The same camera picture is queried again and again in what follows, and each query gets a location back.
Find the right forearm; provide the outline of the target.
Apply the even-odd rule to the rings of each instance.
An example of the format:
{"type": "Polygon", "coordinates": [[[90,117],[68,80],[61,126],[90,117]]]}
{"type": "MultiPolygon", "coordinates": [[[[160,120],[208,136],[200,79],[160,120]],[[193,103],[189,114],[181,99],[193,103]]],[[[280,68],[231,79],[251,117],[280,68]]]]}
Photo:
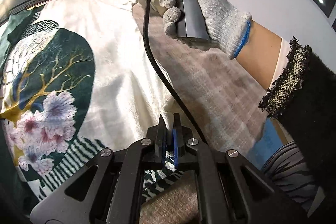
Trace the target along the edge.
{"type": "Polygon", "coordinates": [[[248,42],[236,57],[238,63],[265,90],[273,78],[281,42],[280,36],[252,21],[248,42]]]}

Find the right hand white knit glove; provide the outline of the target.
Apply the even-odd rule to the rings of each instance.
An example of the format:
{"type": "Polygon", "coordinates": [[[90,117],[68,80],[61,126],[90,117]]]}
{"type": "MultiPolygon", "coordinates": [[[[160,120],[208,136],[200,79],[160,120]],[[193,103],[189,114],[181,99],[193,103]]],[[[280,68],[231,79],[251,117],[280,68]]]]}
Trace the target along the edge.
{"type": "MultiPolygon", "coordinates": [[[[248,42],[252,15],[240,11],[228,0],[197,0],[205,19],[210,41],[191,44],[191,48],[206,51],[218,48],[229,59],[235,59],[248,42]]],[[[163,29],[167,36],[177,37],[176,23],[181,11],[175,6],[175,0],[159,0],[159,5],[166,9],[163,14],[163,29]]]]}

